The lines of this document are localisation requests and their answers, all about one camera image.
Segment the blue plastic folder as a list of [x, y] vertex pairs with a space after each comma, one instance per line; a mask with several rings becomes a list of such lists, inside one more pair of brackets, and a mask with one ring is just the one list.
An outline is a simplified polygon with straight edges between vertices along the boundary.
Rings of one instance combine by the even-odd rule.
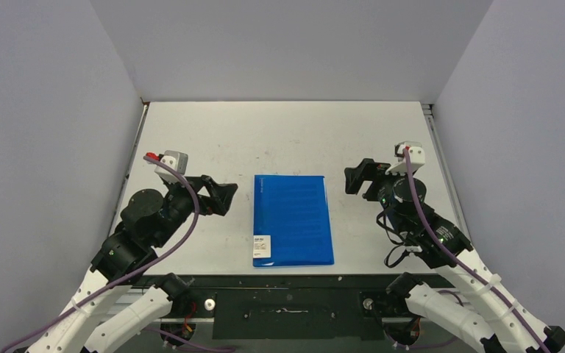
[[254, 176], [252, 265], [333, 265], [324, 176]]

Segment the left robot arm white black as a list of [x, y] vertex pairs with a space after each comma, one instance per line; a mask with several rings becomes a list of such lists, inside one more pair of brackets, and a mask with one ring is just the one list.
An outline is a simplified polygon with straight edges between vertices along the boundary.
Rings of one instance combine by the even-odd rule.
[[145, 267], [194, 213], [224, 216], [238, 185], [218, 184], [210, 176], [188, 176], [185, 187], [165, 182], [168, 191], [143, 189], [121, 211], [114, 233], [91, 260], [77, 292], [60, 314], [61, 321], [38, 333], [20, 352], [80, 352], [113, 304], [135, 284]]

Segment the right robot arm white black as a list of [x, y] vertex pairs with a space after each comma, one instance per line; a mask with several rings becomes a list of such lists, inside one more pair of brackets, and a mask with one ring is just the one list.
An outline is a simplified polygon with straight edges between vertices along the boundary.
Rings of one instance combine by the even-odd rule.
[[388, 309], [426, 318], [476, 352], [560, 352], [565, 330], [545, 324], [509, 293], [462, 231], [426, 204], [426, 185], [414, 170], [393, 173], [389, 166], [365, 158], [345, 168], [345, 192], [356, 194], [369, 182], [363, 198], [382, 207], [376, 222], [397, 237], [394, 245], [447, 280], [473, 308], [451, 302], [405, 272], [386, 289]]

